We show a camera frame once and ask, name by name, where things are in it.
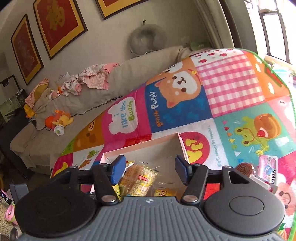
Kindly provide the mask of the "sesame snack bar packet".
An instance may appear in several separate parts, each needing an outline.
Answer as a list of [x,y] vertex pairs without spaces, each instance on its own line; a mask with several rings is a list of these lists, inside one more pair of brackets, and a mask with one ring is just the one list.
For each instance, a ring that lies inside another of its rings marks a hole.
[[158,176],[158,172],[144,166],[133,164],[126,169],[119,189],[123,196],[146,196]]

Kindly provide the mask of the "pink cardboard box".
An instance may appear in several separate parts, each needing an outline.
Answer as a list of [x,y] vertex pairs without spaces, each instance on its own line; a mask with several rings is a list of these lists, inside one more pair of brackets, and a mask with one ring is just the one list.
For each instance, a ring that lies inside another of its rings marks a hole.
[[[127,161],[127,168],[133,164],[147,166],[156,172],[154,186],[165,186],[170,188],[182,187],[184,184],[175,171],[175,158],[183,157],[186,161],[188,156],[185,146],[179,133],[156,138],[133,146],[117,149],[104,153],[101,164],[111,164],[119,155],[124,155]],[[146,196],[152,196],[149,189]]]

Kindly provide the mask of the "brown spiral candy packet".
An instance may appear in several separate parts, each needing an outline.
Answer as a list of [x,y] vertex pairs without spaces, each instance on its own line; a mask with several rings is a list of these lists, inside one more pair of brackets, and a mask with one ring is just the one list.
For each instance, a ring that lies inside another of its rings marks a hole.
[[256,175],[256,169],[251,163],[240,163],[235,167],[235,169],[249,178]]

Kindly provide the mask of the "pink Volcano snack packet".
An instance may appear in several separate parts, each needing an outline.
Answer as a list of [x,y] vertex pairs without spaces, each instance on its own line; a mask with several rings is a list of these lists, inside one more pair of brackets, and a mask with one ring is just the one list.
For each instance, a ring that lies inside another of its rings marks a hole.
[[278,157],[271,155],[259,156],[257,176],[264,181],[277,185]]

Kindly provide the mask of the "yellow long snack bar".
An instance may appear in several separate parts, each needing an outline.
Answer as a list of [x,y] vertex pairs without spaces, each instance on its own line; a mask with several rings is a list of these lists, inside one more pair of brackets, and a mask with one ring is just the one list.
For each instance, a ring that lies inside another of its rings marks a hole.
[[154,186],[151,190],[151,195],[154,197],[166,197],[175,196],[178,199],[182,197],[186,189],[186,186],[170,188],[165,186]]

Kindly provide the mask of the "orange yellow plush toy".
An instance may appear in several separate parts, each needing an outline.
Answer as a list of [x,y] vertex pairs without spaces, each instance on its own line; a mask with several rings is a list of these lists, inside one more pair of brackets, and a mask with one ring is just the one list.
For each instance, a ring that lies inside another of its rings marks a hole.
[[55,114],[45,119],[46,130],[52,130],[57,136],[65,133],[65,127],[70,125],[74,118],[65,111],[55,110]]

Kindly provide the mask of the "beige sofa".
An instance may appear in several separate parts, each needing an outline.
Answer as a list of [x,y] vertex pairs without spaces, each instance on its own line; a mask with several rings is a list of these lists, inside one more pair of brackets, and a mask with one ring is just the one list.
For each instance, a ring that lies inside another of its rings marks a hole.
[[[190,52],[189,48],[175,46],[130,59],[116,66],[108,75],[108,90],[84,86],[80,96],[70,94],[50,101],[44,111],[37,114],[36,124],[27,124],[13,138],[10,150],[22,159],[27,168],[48,174],[70,141],[114,100],[127,95]],[[45,119],[57,109],[74,117],[73,123],[61,136],[45,128]]]

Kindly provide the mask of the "colourful cartoon play mat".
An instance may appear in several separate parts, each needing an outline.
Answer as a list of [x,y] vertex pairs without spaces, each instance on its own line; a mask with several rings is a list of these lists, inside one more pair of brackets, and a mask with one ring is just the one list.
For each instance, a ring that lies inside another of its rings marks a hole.
[[120,98],[67,145],[52,175],[90,169],[106,152],[179,133],[189,162],[211,169],[278,157],[280,235],[295,240],[295,101],[254,52],[192,54]]

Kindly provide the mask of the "pink baby clothes pile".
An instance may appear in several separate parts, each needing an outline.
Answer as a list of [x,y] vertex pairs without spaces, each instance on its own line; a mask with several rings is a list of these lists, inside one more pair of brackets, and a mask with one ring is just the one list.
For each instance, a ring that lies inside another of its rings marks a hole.
[[109,88],[108,75],[117,66],[119,66],[118,63],[95,64],[76,75],[69,73],[61,75],[56,81],[56,89],[50,91],[48,99],[53,100],[60,95],[69,96],[69,94],[79,96],[83,85],[89,89],[107,90]]

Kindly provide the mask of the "pink yellow cushion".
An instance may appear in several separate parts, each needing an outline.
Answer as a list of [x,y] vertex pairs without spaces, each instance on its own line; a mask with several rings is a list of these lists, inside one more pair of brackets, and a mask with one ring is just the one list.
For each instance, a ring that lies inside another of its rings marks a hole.
[[25,99],[25,103],[30,108],[33,108],[35,103],[41,97],[42,93],[48,88],[48,85],[49,80],[47,78],[44,78],[42,81],[40,81]]

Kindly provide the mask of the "beige curtain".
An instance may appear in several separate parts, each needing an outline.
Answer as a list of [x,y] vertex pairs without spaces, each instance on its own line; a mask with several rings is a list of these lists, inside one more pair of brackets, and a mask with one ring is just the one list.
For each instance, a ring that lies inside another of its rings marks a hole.
[[234,48],[232,35],[220,1],[196,0],[199,16],[215,49]]

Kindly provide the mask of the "grey neck pillow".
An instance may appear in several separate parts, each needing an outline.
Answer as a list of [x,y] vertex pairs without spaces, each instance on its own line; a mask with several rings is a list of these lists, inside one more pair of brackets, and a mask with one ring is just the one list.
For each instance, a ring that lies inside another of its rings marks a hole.
[[162,27],[157,24],[142,24],[136,28],[128,38],[130,53],[142,56],[154,51],[164,49],[167,44],[167,35]]

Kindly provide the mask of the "red gold framed picture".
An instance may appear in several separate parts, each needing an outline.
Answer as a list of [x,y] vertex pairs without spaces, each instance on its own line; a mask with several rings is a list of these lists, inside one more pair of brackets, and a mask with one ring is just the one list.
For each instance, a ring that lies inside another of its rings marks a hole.
[[28,86],[32,79],[44,68],[37,49],[28,15],[25,14],[17,25],[11,45],[25,84]]

